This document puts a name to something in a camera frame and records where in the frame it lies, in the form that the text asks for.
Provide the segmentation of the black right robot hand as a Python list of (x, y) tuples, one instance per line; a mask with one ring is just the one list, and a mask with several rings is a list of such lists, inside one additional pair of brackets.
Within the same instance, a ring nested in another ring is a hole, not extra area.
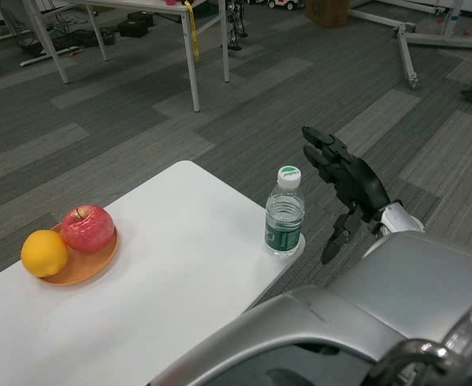
[(334, 186), (336, 197), (348, 209), (335, 221), (322, 251), (321, 262), (326, 265), (352, 241), (362, 223), (377, 219), (392, 201), (373, 169), (349, 153), (336, 136), (309, 126), (302, 127), (302, 136), (308, 141), (303, 147), (306, 159), (325, 183)]

